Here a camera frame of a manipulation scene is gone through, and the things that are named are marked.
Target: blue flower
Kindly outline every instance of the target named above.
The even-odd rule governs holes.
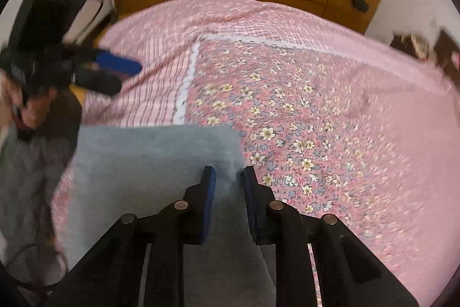
[[[265,167],[267,168],[267,171],[273,171],[276,167],[275,163],[272,161],[269,161],[268,163],[265,164]]]

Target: metal rivet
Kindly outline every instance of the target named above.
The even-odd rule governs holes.
[[[123,224],[131,224],[136,217],[131,213],[124,214],[120,220]]]
[[[177,201],[174,203],[174,208],[176,210],[185,210],[188,206],[189,204],[186,201]]]
[[[271,201],[270,208],[272,210],[281,210],[284,207],[284,203],[282,201]]]
[[[332,215],[331,213],[327,213],[323,216],[323,220],[326,224],[334,225],[339,219],[337,219],[337,216]]]

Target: black object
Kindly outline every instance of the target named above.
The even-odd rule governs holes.
[[[23,0],[8,46],[35,51],[37,47],[61,43],[86,1]]]
[[[205,167],[201,182],[189,187],[183,200],[141,219],[123,215],[42,307],[183,306],[183,245],[205,242],[215,184],[214,168]],[[0,305],[30,307],[1,263]]]
[[[351,0],[351,4],[353,4],[353,7],[363,14],[369,11],[369,5],[365,0]]]
[[[417,307],[396,277],[336,216],[301,215],[259,185],[253,167],[241,176],[257,245],[276,246],[277,307],[317,305],[307,245],[313,249],[324,307]]]
[[[8,46],[0,51],[0,69],[21,87],[24,105],[29,96],[38,96],[51,87],[64,89],[70,84],[113,96],[121,90],[120,78],[81,67],[106,52],[65,44],[44,46],[35,52],[17,51]]]

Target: hand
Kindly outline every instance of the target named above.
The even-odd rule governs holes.
[[[43,95],[29,98],[27,105],[24,106],[22,103],[22,90],[14,82],[7,78],[3,78],[0,81],[3,96],[3,109],[1,111],[9,112],[11,118],[13,107],[17,107],[21,110],[22,122],[29,129],[37,129],[45,121],[47,114],[50,110],[50,105],[56,99],[58,91],[55,88],[49,89],[49,91]]]

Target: white flower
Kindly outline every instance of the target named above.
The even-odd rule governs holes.
[[[345,168],[347,169],[348,172],[351,172],[351,171],[355,170],[355,166],[352,163],[350,163],[349,161],[345,163]]]
[[[260,136],[263,137],[264,141],[271,141],[272,138],[275,136],[275,132],[273,131],[273,128],[262,128],[262,131],[260,132]]]
[[[332,208],[332,201],[327,201],[326,203],[323,203],[324,212],[329,211],[331,208]]]
[[[310,101],[307,101],[306,98],[301,98],[300,99],[300,104],[306,108],[310,108]]]
[[[241,89],[240,92],[241,92],[241,97],[246,98],[246,99],[252,99],[252,93],[254,93],[247,86],[244,89]]]
[[[262,79],[260,78],[260,74],[258,74],[258,73],[251,73],[251,74],[249,75],[249,77],[252,78],[254,81],[260,81],[260,80],[262,80]]]
[[[260,153],[256,152],[254,154],[252,154],[251,156],[249,156],[249,158],[251,159],[251,164],[252,165],[262,165],[262,164],[265,164],[265,155],[261,155]]]
[[[311,171],[311,169],[314,167],[314,163],[311,162],[311,159],[303,159],[302,161],[302,167],[304,168],[304,171]]]
[[[348,191],[344,192],[341,198],[342,202],[349,202],[350,199],[351,199],[350,193]]]
[[[283,108],[286,109],[286,110],[288,110],[288,111],[294,112],[294,106],[291,105],[290,103],[284,103],[284,104],[283,104]]]
[[[311,186],[305,185],[302,186],[303,194],[306,196],[309,196],[311,193],[313,193],[313,188]]]
[[[295,139],[295,142],[292,144],[292,146],[295,148],[295,152],[298,154],[302,154],[304,151],[304,143],[297,138]]]
[[[323,146],[326,150],[329,150],[332,147],[327,139],[323,142]]]
[[[208,125],[215,126],[219,124],[220,124],[220,120],[218,117],[215,117],[215,116],[208,117]]]
[[[307,141],[307,145],[306,145],[306,146],[307,146],[307,149],[312,150],[312,149],[315,148],[315,143],[314,143],[311,139],[309,139],[309,140]]]
[[[273,175],[266,174],[262,177],[262,182],[267,186],[271,186],[271,184],[275,182],[275,179],[273,178]]]
[[[278,98],[284,98],[286,96],[284,90],[281,88],[275,88],[275,93],[277,94]]]
[[[249,112],[252,112],[254,115],[260,114],[260,110],[258,109],[258,107],[251,107]]]
[[[215,101],[212,104],[213,109],[218,109],[218,110],[223,110],[224,108],[227,107],[224,101]]]
[[[246,125],[250,128],[254,128],[257,126],[257,123],[253,119],[246,119]]]
[[[217,88],[215,85],[208,84],[203,89],[206,95],[214,95],[215,93],[217,93]]]
[[[284,183],[290,187],[297,186],[298,183],[295,181],[295,178],[292,175],[287,174],[284,176]]]
[[[340,177],[339,175],[335,175],[335,178],[333,180],[333,183],[335,184],[335,187],[337,188],[341,188],[342,187],[342,182],[340,180]]]
[[[332,124],[327,121],[326,124],[324,124],[324,128],[326,131],[333,131],[334,130],[334,127],[332,126]]]
[[[220,87],[220,89],[221,89],[223,92],[227,93],[227,92],[233,90],[233,85],[230,85],[230,84],[223,84],[223,85]]]

